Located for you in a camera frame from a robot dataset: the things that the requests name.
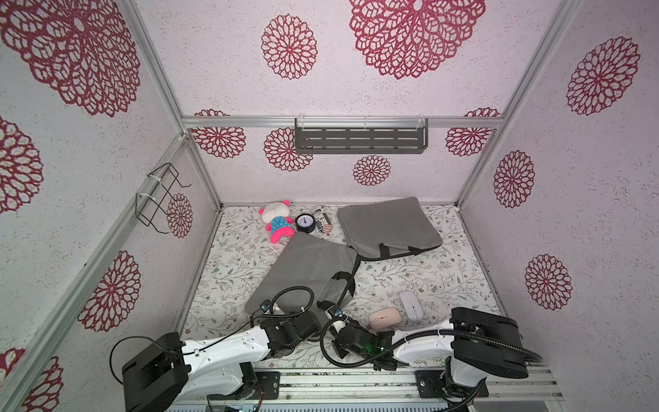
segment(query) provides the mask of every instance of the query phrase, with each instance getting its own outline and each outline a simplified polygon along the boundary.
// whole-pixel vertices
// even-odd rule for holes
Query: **stuffed animal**
[[[294,220],[289,217],[291,215],[290,204],[291,202],[288,200],[274,202],[258,211],[263,223],[268,224],[266,230],[272,231],[271,243],[279,242],[282,236],[291,237],[295,234],[295,229],[291,226]]]

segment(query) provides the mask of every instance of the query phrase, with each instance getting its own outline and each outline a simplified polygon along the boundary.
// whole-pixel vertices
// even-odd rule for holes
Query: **floral tablecloth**
[[[293,217],[312,212],[319,206],[291,206]],[[467,240],[457,209],[453,206],[421,206],[444,244],[418,256],[408,256],[381,262],[362,262],[355,280],[355,298],[345,312],[368,327],[368,315],[376,310],[396,307],[403,316],[399,329],[414,329],[435,324],[450,315],[453,307],[467,307],[499,314],[476,256]],[[204,273],[194,296],[185,324],[184,339],[204,339],[224,336],[249,319],[244,305],[263,280],[279,253],[288,243],[284,237],[270,243],[266,225],[260,219],[258,207],[233,206],[224,209]],[[343,230],[337,219],[338,207],[324,207],[333,224],[328,234],[315,234],[323,239],[345,244]],[[424,318],[411,322],[398,294],[414,291],[423,306]],[[344,362],[359,360],[349,355]],[[441,357],[424,359],[415,366],[442,366]],[[280,359],[267,359],[255,367],[326,368],[331,364],[323,358],[320,346],[303,342],[296,350]]]

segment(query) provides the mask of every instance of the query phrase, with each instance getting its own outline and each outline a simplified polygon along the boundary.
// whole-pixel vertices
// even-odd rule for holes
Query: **cable tie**
[[[156,201],[156,198],[154,198],[153,196],[151,196],[148,193],[138,193],[138,194],[141,194],[142,196],[147,196],[147,197],[151,198],[151,200],[153,200],[154,202]]]

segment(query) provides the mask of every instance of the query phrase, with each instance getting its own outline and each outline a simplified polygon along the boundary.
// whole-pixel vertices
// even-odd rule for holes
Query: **plush toy head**
[[[273,202],[258,211],[263,219],[263,223],[270,223],[274,218],[281,216],[286,218],[291,215],[291,209],[288,207],[291,204],[288,200],[283,202]]]

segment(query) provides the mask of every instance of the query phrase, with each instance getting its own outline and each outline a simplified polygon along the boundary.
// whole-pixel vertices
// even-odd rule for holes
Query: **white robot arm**
[[[413,331],[373,334],[338,307],[320,331],[323,354],[339,367],[373,363],[374,369],[395,370],[427,357],[450,357],[443,374],[448,395],[466,397],[488,374],[510,378],[528,376],[525,360],[542,358],[521,347],[514,320],[473,309],[455,308],[442,323]],[[342,363],[324,347],[332,329],[339,357],[348,352],[364,360]],[[180,341],[173,332],[157,340],[123,368],[127,412],[162,412],[174,401],[217,394],[241,399],[252,391],[252,363],[290,354],[316,333],[315,319],[303,312],[292,319],[267,319],[261,325],[225,338]]]

